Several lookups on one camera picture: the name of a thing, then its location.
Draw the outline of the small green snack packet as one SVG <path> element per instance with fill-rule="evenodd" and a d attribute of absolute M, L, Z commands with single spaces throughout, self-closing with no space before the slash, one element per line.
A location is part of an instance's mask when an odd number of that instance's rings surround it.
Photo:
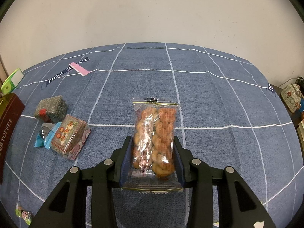
<path fill-rule="evenodd" d="M 22 208 L 18 202 L 16 203 L 15 214 L 18 218 L 22 218 L 27 225 L 31 224 L 32 222 L 31 212 Z"/>

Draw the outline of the brown cake pink packet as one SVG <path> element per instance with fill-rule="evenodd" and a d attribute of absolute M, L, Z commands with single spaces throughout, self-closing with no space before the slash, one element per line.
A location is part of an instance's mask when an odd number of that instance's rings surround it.
<path fill-rule="evenodd" d="M 84 121 L 67 114 L 51 140 L 51 148 L 68 160 L 75 160 L 91 133 Z"/>

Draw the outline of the blue candy wrapper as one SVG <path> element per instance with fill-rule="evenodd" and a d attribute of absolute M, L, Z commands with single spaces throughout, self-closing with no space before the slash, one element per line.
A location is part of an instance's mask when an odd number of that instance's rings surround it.
<path fill-rule="evenodd" d="M 43 123 L 41 130 L 36 137 L 34 147 L 40 148 L 45 147 L 46 149 L 51 148 L 51 140 L 53 139 L 56 131 L 58 130 L 61 122 L 58 123 Z"/>

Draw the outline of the clear bag twisted snacks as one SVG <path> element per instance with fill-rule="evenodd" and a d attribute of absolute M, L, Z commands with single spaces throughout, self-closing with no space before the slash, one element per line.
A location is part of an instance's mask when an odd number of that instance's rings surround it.
<path fill-rule="evenodd" d="M 133 99 L 135 130 L 130 167 L 122 188 L 139 192 L 179 191 L 174 164 L 174 133 L 180 105 L 163 99 Z"/>

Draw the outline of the grey sesame block packet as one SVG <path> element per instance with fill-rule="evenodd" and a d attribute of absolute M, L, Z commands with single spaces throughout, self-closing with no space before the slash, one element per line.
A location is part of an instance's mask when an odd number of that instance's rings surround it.
<path fill-rule="evenodd" d="M 61 95 L 39 102 L 33 116 L 43 123 L 58 123 L 64 120 L 68 105 Z"/>

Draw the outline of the blue checked tablecloth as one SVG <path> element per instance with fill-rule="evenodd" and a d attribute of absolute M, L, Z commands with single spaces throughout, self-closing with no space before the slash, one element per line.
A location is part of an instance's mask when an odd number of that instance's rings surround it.
<path fill-rule="evenodd" d="M 176 135 L 193 156 L 234 167 L 276 227 L 292 220 L 303 200 L 303 159 L 291 118 L 268 80 L 249 61 L 192 45 L 127 43 L 69 52 L 24 71 L 15 90 L 25 108 L 8 146 L 1 204 L 18 227 L 15 206 L 36 214 L 73 166 L 94 167 L 133 134 L 132 100 L 180 104 Z M 89 123 L 78 158 L 36 148 L 40 100 L 62 96 L 68 113 Z"/>

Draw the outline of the red gold toffee tin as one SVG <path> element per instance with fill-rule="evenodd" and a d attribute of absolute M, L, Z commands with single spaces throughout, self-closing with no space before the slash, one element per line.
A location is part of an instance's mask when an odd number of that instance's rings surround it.
<path fill-rule="evenodd" d="M 9 93 L 1 98 L 1 127 L 0 127 L 0 167 L 1 184 L 3 183 L 4 161 L 14 128 L 24 110 L 24 104 L 15 93 Z"/>

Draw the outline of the floral box on shelf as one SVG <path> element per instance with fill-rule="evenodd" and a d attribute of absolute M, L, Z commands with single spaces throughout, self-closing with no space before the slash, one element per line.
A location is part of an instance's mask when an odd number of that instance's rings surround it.
<path fill-rule="evenodd" d="M 300 86 L 297 84 L 288 84 L 281 92 L 284 103 L 292 113 L 301 108 L 301 100 L 303 95 L 300 91 Z"/>

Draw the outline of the green tissue pack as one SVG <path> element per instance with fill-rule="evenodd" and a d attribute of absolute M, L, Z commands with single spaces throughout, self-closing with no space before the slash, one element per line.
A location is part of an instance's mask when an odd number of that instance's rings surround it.
<path fill-rule="evenodd" d="M 24 75 L 20 68 L 17 68 L 13 73 L 11 73 L 1 86 L 1 92 L 3 95 L 11 93 L 20 81 L 23 79 Z"/>

